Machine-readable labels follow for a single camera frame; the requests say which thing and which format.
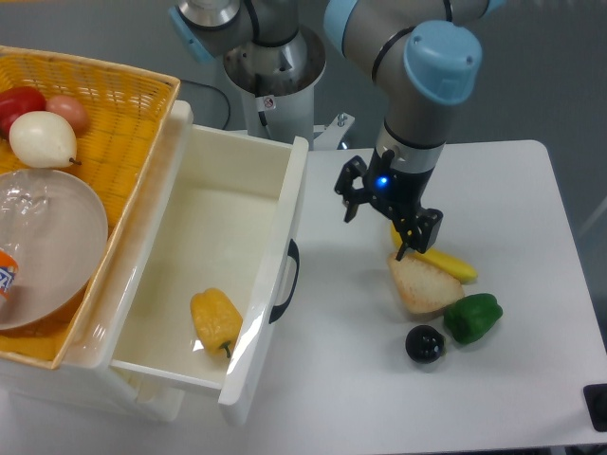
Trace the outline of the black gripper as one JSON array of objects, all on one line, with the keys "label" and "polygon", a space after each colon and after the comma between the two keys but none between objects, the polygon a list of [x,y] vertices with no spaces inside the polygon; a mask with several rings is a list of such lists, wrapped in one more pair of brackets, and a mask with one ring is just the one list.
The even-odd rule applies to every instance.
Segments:
[{"label": "black gripper", "polygon": [[[421,197],[432,176],[433,169],[423,173],[405,173],[393,169],[388,164],[395,153],[389,150],[380,155],[373,151],[367,170],[359,155],[348,160],[341,168],[334,187],[345,207],[343,221],[351,222],[361,204],[368,202],[388,219],[396,221],[395,230],[401,239],[401,246],[395,258],[401,261],[410,252],[426,253],[436,241],[443,221],[443,212],[425,209]],[[356,188],[359,179],[364,186]]]}]

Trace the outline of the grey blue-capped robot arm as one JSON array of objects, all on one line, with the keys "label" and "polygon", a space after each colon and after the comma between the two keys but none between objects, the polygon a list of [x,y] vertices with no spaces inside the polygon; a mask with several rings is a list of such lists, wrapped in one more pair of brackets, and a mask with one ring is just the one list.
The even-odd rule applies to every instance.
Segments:
[{"label": "grey blue-capped robot arm", "polygon": [[222,61],[254,137],[313,138],[325,43],[369,77],[387,96],[387,112],[371,159],[349,160],[335,190],[347,219],[362,204],[390,219],[405,254],[435,242],[443,215],[423,208],[421,197],[483,60],[467,25],[497,8],[495,1],[331,1],[323,35],[301,24],[294,1],[178,1],[169,16],[196,61]]}]

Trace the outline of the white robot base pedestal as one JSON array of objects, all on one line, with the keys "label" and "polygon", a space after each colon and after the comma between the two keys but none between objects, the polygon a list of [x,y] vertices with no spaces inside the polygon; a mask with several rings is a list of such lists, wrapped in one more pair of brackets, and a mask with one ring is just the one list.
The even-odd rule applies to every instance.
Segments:
[{"label": "white robot base pedestal", "polygon": [[224,57],[224,70],[240,93],[248,134],[290,143],[314,142],[315,86],[321,80],[325,50],[320,37],[301,26],[281,46],[249,42]]}]

